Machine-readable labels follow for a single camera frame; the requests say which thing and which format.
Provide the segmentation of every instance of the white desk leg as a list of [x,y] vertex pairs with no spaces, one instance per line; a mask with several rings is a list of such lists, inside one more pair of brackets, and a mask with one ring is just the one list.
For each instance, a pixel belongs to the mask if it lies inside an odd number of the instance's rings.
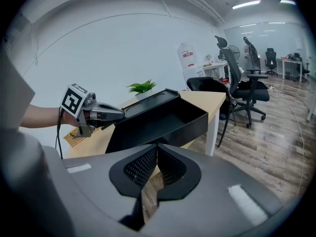
[[218,131],[218,121],[219,121],[219,110],[217,111],[215,117],[208,124],[208,128],[207,128],[205,154],[208,156],[213,156],[214,154],[217,131]]
[[282,75],[282,79],[285,79],[285,69],[284,69],[284,61],[282,61],[282,69],[283,69],[283,75]]
[[229,79],[229,84],[232,83],[231,81],[231,68],[227,65],[227,68],[228,68],[228,79]]
[[225,69],[224,69],[224,66],[221,66],[218,68],[218,73],[219,73],[219,79],[222,77],[222,78],[225,78]]
[[306,118],[307,121],[310,121],[312,114],[314,112],[314,109],[315,109],[315,105],[316,105],[316,92],[314,92],[314,96],[313,96],[313,99],[311,102],[310,112],[308,113],[307,118]]
[[302,82],[302,63],[300,63],[300,82]]

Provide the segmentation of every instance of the mesh vent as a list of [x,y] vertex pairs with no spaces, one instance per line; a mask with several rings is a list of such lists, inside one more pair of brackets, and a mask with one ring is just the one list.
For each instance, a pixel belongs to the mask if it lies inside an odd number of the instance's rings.
[[160,147],[158,147],[158,167],[162,173],[164,186],[175,183],[187,171],[186,166],[181,161]]
[[141,189],[149,180],[157,164],[157,148],[153,148],[124,167],[124,174]]

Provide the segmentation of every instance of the wooden desk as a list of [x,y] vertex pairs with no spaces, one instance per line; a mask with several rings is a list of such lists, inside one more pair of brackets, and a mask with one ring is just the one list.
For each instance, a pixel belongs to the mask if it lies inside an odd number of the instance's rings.
[[[214,153],[216,136],[218,130],[219,108],[224,102],[226,95],[220,92],[203,91],[180,91],[181,98],[208,112],[208,131],[206,140],[206,154],[212,156]],[[134,97],[120,105],[127,107],[137,102]],[[74,147],[70,148],[66,158],[77,158],[86,156],[102,155],[109,144],[115,126],[112,124],[104,130],[97,130],[90,138],[85,138]],[[184,145],[187,148],[193,141]]]

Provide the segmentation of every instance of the chair armrest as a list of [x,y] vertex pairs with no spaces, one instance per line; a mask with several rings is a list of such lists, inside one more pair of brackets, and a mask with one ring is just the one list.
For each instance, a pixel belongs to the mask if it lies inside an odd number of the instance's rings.
[[250,79],[267,79],[268,76],[266,75],[247,75],[248,78]]

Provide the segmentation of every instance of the chair base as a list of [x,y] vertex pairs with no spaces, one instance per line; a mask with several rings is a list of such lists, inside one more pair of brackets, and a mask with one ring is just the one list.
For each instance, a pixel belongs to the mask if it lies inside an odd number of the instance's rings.
[[266,113],[264,113],[263,111],[253,107],[253,103],[249,102],[249,103],[241,103],[241,102],[237,102],[238,105],[240,105],[241,107],[237,108],[234,110],[234,112],[240,112],[240,111],[244,111],[246,110],[247,115],[248,115],[248,119],[249,119],[249,123],[247,124],[247,128],[250,128],[252,125],[252,119],[251,119],[251,113],[250,111],[256,112],[256,113],[260,113],[261,116],[261,120],[265,120],[266,119]]
[[271,76],[276,75],[278,77],[278,73],[274,72],[274,71],[266,71],[265,74],[266,75],[271,75]]
[[[294,81],[300,81],[300,77],[296,77],[296,80],[294,80]],[[310,83],[310,81],[308,81],[308,80],[304,77],[304,75],[302,75],[302,82],[308,82],[308,83]]]

